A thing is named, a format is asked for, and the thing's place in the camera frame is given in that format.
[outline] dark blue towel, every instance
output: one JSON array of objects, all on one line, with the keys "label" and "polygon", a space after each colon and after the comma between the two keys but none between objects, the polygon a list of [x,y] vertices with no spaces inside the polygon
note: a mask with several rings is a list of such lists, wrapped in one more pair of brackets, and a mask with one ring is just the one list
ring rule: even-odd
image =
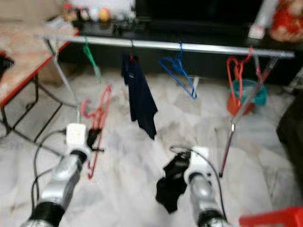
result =
[{"label": "dark blue towel", "polygon": [[137,57],[123,55],[122,76],[128,85],[132,121],[155,139],[157,134],[153,117],[158,111]]}]

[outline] table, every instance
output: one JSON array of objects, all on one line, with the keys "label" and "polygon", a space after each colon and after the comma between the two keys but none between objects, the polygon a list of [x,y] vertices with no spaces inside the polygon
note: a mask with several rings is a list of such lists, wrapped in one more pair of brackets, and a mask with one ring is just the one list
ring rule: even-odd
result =
[{"label": "table", "polygon": [[[61,101],[39,83],[39,70],[53,60],[54,57],[52,53],[48,51],[47,45],[43,40],[36,38],[35,34],[77,35],[78,30],[69,24],[56,29],[45,26],[30,26],[23,23],[0,23],[0,31],[0,50],[5,51],[7,55],[15,61],[15,64],[4,72],[0,80],[0,108],[2,115],[2,120],[0,120],[0,122],[5,126],[5,136],[7,136],[11,131],[14,131],[24,139],[36,143],[39,136],[60,108],[63,105],[72,107],[74,107],[74,105]],[[68,43],[66,42],[52,42],[52,45],[56,47],[57,52],[62,50],[67,44]],[[8,116],[5,112],[5,106],[9,104],[10,101],[12,101],[14,97],[30,82],[35,84],[35,100],[28,103],[26,105],[26,111],[13,125],[10,125],[8,123]],[[59,106],[43,125],[35,138],[31,139],[27,135],[16,130],[16,126],[38,102],[39,89],[58,102]]]}]

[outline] marble floor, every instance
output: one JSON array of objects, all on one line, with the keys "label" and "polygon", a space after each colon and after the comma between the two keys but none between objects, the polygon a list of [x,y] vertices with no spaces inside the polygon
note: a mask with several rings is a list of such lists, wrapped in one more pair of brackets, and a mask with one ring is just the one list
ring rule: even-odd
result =
[{"label": "marble floor", "polygon": [[[226,82],[200,80],[198,98],[192,100],[168,75],[148,75],[147,80],[158,108],[155,115],[157,135],[151,140],[137,122],[131,122],[128,88],[120,72],[103,70],[101,84],[90,70],[69,77],[81,99],[89,98],[97,106],[107,84],[113,84],[112,102],[94,178],[87,169],[77,185],[61,227],[194,227],[188,190],[178,201],[178,211],[169,215],[156,202],[156,182],[173,154],[173,144],[206,146],[216,168],[222,161],[230,114],[226,111]],[[47,86],[65,101],[72,101],[67,90]],[[228,220],[239,224],[243,215],[257,214],[302,205],[293,168],[285,148],[276,135],[276,126],[293,97],[281,94],[281,88],[269,87],[265,107],[256,108],[238,126],[227,161],[223,201]],[[34,136],[57,103],[40,91],[41,101],[18,126]],[[34,98],[33,86],[27,87],[7,107],[12,122]],[[75,121],[75,111],[64,107],[46,128],[44,135]],[[54,136],[48,146],[64,151],[62,136]],[[33,181],[35,146],[11,133],[0,140],[0,227],[18,227],[30,215],[30,185]],[[58,161],[48,151],[41,152],[38,169],[43,171]],[[41,179],[43,187],[49,176]]]}]

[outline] metal pole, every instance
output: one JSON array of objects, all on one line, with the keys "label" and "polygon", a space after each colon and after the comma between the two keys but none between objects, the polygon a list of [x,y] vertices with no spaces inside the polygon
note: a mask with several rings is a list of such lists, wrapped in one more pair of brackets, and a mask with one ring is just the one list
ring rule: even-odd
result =
[{"label": "metal pole", "polygon": [[232,144],[232,138],[233,138],[234,132],[236,131],[236,125],[241,120],[241,118],[242,118],[245,110],[247,109],[247,107],[251,103],[252,99],[257,95],[259,89],[264,84],[265,80],[269,76],[271,70],[274,68],[274,66],[277,63],[277,61],[278,61],[278,58],[272,58],[272,59],[270,59],[268,65],[266,67],[266,69],[264,70],[264,72],[262,74],[262,78],[259,79],[258,83],[255,85],[255,87],[253,88],[253,90],[250,92],[250,94],[245,99],[245,101],[242,104],[240,110],[237,112],[237,114],[231,120],[230,133],[229,133],[229,137],[228,137],[228,140],[227,140],[227,143],[226,143],[226,147],[225,147],[225,152],[224,152],[222,166],[221,166],[221,169],[220,169],[220,172],[219,172],[219,176],[220,177],[223,177],[223,172],[224,172],[224,169],[225,169],[228,152],[229,152],[230,146]]},{"label": "metal pole", "polygon": [[[138,47],[138,48],[152,48],[164,50],[180,50],[180,43],[172,42],[158,42],[158,41],[145,41],[145,40],[129,40],[107,37],[92,37],[87,36],[69,36],[69,35],[36,35],[36,37],[46,40],[58,40],[72,43],[86,43],[121,46],[121,47]],[[203,53],[220,53],[220,54],[236,54],[247,55],[249,49],[247,47],[234,47],[234,46],[219,46],[219,45],[205,45],[205,44],[182,44],[182,50],[187,52],[203,52]],[[293,58],[294,52],[279,51],[270,49],[254,49],[254,54],[263,57],[278,57],[278,58]]]},{"label": "metal pole", "polygon": [[57,69],[57,71],[58,71],[58,73],[59,73],[59,75],[60,75],[60,77],[61,77],[61,79],[62,79],[64,85],[66,86],[67,90],[71,93],[71,95],[72,95],[72,97],[73,97],[73,99],[74,99],[74,101],[75,101],[75,103],[76,103],[76,106],[77,106],[77,122],[80,123],[80,121],[81,121],[81,115],[80,115],[80,101],[79,101],[79,99],[78,99],[76,93],[75,93],[75,92],[73,91],[73,89],[71,88],[71,86],[70,86],[70,84],[69,84],[69,82],[68,82],[68,80],[67,80],[67,78],[66,78],[64,72],[62,71],[62,69],[61,69],[61,67],[60,67],[60,65],[59,65],[59,63],[58,63],[58,60],[57,60],[56,52],[54,51],[54,49],[53,49],[53,47],[52,47],[50,41],[49,41],[48,39],[45,39],[45,42],[46,42],[46,44],[47,44],[49,50],[52,52],[52,55],[53,55],[52,61],[53,61],[54,65],[55,65],[55,67],[56,67],[56,69]]}]

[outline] black cloth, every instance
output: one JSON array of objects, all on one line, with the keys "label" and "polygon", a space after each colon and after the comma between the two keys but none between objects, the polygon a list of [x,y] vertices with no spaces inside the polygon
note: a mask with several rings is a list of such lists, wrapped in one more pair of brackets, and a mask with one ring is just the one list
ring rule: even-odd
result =
[{"label": "black cloth", "polygon": [[123,55],[122,76],[128,85],[131,119],[138,120],[139,127],[154,140],[157,132],[153,117],[158,109],[137,57]]},{"label": "black cloth", "polygon": [[184,172],[189,166],[190,152],[177,154],[163,169],[165,177],[157,182],[156,200],[161,203],[168,213],[175,212],[177,202],[187,187]]},{"label": "black cloth", "polygon": [[0,80],[4,72],[14,65],[14,61],[6,57],[4,52],[0,52]]}]

